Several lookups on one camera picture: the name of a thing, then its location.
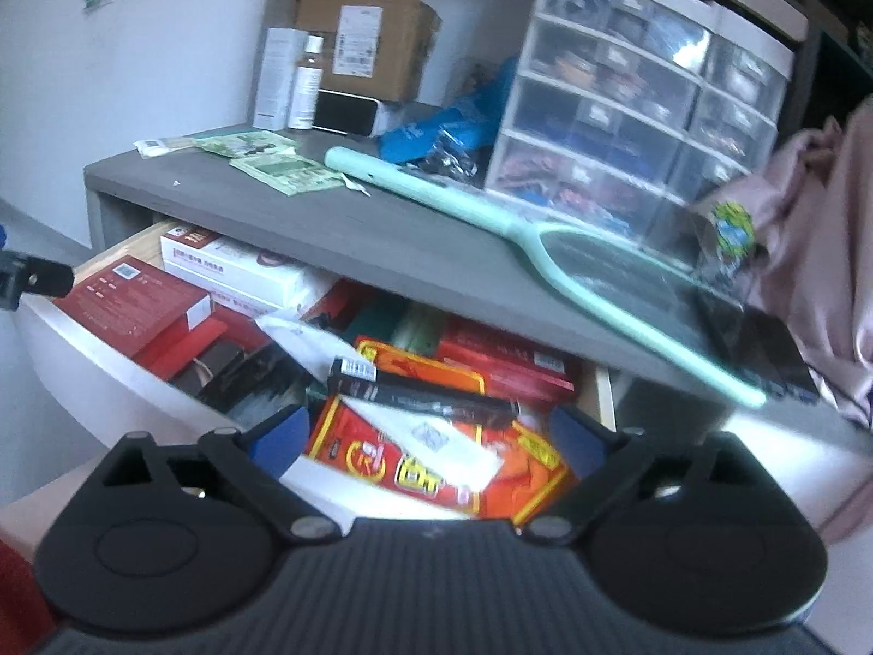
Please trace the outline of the white red medicine box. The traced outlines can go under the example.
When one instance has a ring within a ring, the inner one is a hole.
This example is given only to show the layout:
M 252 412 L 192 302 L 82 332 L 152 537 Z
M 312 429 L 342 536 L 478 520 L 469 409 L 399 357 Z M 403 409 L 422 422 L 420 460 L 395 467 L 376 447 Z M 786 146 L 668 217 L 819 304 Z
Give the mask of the white red medicine box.
M 301 317 L 339 277 L 207 229 L 176 225 L 160 238 L 164 271 L 249 318 L 289 309 Z

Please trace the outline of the large red heat-pad packet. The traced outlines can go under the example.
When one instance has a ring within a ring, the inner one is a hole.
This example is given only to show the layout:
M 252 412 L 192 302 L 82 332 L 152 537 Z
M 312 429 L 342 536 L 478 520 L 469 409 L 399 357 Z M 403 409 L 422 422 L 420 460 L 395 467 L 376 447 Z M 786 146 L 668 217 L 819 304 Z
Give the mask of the large red heat-pad packet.
M 517 421 L 484 429 L 339 396 L 322 410 L 306 457 L 374 488 L 515 525 L 573 484 L 558 450 Z

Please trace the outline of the pink cloth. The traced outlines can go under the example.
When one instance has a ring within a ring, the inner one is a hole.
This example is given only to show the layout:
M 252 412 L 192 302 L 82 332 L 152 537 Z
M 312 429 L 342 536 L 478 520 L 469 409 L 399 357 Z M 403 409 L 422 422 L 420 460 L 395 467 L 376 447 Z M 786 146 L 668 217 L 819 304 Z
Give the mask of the pink cloth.
M 742 223 L 763 257 L 749 300 L 780 318 L 842 417 L 871 428 L 871 100 L 793 135 L 700 213 Z

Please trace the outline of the green cartoon sachet packet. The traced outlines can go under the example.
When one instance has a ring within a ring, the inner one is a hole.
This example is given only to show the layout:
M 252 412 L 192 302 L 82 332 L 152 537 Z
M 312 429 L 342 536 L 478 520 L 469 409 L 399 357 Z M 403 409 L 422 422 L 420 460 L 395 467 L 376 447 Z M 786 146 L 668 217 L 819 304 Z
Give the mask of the green cartoon sachet packet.
M 277 154 L 295 150 L 295 141 L 267 130 L 227 133 L 226 135 L 200 136 L 194 139 L 194 146 L 200 151 L 228 158 L 244 158 Z

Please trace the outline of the acrylic cartoon figure stand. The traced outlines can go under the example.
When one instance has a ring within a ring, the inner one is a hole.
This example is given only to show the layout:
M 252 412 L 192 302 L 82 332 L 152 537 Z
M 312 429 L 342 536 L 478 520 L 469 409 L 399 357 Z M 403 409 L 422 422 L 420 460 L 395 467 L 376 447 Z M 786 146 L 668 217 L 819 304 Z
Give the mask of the acrylic cartoon figure stand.
M 756 250 L 752 215 L 738 201 L 706 198 L 692 207 L 700 256 L 697 275 L 713 287 L 731 288 Z

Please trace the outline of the small red heat-pad packet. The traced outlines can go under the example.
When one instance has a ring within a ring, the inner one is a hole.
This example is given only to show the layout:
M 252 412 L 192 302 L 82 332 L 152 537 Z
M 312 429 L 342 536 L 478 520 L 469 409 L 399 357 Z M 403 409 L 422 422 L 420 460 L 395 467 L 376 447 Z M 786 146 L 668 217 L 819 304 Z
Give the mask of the small red heat-pad packet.
M 486 380 L 476 371 L 453 367 L 436 359 L 395 348 L 392 344 L 374 338 L 358 338 L 355 350 L 368 361 L 372 361 L 379 371 L 463 390 L 470 394 L 486 393 Z

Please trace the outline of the blue plastic bag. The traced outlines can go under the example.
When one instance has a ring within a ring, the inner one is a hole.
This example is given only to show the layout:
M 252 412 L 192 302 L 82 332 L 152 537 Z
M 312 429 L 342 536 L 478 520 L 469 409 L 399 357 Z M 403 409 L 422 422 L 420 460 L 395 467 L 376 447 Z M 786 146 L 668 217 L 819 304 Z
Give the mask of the blue plastic bag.
M 482 86 L 453 100 L 423 120 L 407 123 L 380 136 L 379 158 L 404 166 L 423 160 L 437 147 L 443 133 L 462 152 L 493 146 L 518 71 L 518 58 L 506 59 L 495 76 Z

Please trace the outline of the mint electric fly swatter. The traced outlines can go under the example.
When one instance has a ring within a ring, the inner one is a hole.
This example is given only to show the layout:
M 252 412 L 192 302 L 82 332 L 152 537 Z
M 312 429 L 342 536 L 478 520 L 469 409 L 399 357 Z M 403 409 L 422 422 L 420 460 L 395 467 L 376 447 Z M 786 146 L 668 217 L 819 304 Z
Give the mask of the mint electric fly swatter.
M 428 179 L 346 146 L 328 148 L 324 164 L 512 242 L 546 284 L 599 323 L 737 404 L 758 409 L 767 402 L 765 390 L 717 356 L 697 305 L 709 292 L 685 273 L 593 229 L 528 219 L 469 186 Z

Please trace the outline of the red box white label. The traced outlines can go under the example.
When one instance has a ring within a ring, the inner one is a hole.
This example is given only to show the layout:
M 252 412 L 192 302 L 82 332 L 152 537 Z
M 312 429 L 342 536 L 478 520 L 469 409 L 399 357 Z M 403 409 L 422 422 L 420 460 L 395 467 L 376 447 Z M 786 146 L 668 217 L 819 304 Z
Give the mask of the red box white label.
M 101 267 L 56 304 L 140 364 L 166 352 L 213 313 L 206 290 L 133 256 Z

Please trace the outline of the brown cardboard box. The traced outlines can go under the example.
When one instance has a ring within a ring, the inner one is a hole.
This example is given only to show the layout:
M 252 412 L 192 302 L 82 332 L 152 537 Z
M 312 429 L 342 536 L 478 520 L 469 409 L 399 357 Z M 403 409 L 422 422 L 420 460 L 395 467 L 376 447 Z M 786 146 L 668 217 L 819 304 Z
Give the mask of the brown cardboard box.
M 324 39 L 324 89 L 405 104 L 441 19 L 423 0 L 296 0 L 295 27 Z

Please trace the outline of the green label sachet packet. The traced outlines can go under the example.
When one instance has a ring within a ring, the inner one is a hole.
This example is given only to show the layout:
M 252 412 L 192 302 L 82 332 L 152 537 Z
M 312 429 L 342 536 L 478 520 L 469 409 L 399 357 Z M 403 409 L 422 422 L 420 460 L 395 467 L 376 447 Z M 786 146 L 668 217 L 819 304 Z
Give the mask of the green label sachet packet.
M 287 197 L 328 191 L 345 185 L 337 171 L 297 154 L 262 154 L 233 158 L 231 166 Z

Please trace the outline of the clear plastic drawer organizer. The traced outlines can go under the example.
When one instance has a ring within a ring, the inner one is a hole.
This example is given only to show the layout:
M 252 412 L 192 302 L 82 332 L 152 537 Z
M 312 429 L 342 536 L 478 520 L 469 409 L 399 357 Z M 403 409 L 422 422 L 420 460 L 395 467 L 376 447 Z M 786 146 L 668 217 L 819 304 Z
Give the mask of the clear plastic drawer organizer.
M 783 0 L 534 0 L 487 189 L 694 265 L 692 206 L 771 156 L 805 34 Z

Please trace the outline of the torn white wrapper scrap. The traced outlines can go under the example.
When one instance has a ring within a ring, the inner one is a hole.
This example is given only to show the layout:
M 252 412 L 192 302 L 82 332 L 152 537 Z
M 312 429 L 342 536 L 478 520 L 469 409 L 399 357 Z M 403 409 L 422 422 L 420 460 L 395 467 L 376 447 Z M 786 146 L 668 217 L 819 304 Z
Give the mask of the torn white wrapper scrap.
M 359 192 L 360 194 L 365 195 L 366 197 L 368 197 L 370 195 L 370 192 L 367 191 L 367 188 L 364 185 L 362 185 L 362 183 L 354 181 L 354 179 L 351 179 L 351 177 L 348 177 L 347 175 L 343 175 L 343 173 L 340 173 L 340 179 L 342 179 L 343 185 L 345 185 L 345 188 L 348 191 Z

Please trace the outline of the white black smart display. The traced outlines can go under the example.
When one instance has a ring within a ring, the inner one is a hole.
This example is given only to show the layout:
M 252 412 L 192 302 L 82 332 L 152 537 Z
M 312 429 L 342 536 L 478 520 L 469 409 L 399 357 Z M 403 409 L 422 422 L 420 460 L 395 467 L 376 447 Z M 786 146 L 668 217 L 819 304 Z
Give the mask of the white black smart display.
M 314 129 L 335 135 L 378 138 L 403 124 L 405 105 L 321 89 L 316 98 Z

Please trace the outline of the white drawer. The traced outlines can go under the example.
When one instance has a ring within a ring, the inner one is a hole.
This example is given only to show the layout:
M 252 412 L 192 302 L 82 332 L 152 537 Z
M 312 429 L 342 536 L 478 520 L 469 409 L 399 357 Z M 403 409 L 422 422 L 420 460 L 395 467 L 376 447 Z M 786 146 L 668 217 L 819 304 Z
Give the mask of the white drawer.
M 734 415 L 743 441 L 829 546 L 871 541 L 871 457 L 793 430 Z
M 177 223 L 162 221 L 137 232 L 80 266 L 75 277 L 87 278 L 105 265 L 117 265 L 126 256 L 160 266 L 160 237 L 172 227 L 177 227 Z M 194 444 L 208 430 L 235 426 L 195 396 L 163 382 L 102 342 L 47 297 L 23 296 L 13 319 L 40 382 L 101 444 L 114 445 L 117 439 L 136 430 L 150 432 L 158 445 Z M 303 404 L 302 370 L 291 364 L 291 358 L 280 349 L 266 352 L 266 364 L 256 362 L 260 374 L 285 390 L 275 395 L 272 404 L 268 402 L 264 408 L 258 408 L 253 419 L 246 419 L 244 427 L 268 419 L 280 408 Z M 608 371 L 583 362 L 580 382 L 582 394 L 577 405 L 607 429 L 615 430 Z M 298 458 L 281 482 L 301 497 L 309 498 L 345 531 L 357 516 L 419 521 L 468 519 L 436 505 L 365 486 L 361 480 L 348 478 L 308 458 Z

